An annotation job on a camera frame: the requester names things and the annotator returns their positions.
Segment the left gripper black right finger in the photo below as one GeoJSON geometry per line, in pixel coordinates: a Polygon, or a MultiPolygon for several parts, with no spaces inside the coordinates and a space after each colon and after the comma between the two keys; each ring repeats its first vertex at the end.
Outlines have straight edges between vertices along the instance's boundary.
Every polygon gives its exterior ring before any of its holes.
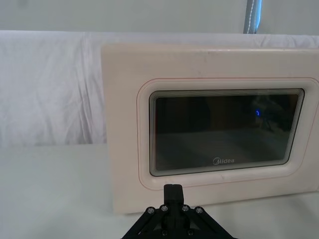
{"type": "Polygon", "coordinates": [[[175,239],[232,239],[203,207],[191,208],[184,203],[181,185],[172,186],[172,233],[175,239]]]}

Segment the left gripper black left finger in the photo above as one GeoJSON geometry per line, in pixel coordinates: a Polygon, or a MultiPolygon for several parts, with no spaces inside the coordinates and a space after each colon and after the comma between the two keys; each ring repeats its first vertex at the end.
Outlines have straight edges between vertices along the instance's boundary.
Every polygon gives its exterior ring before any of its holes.
{"type": "Polygon", "coordinates": [[[147,207],[123,239],[165,239],[168,237],[172,213],[172,185],[164,185],[163,204],[147,207]]]}

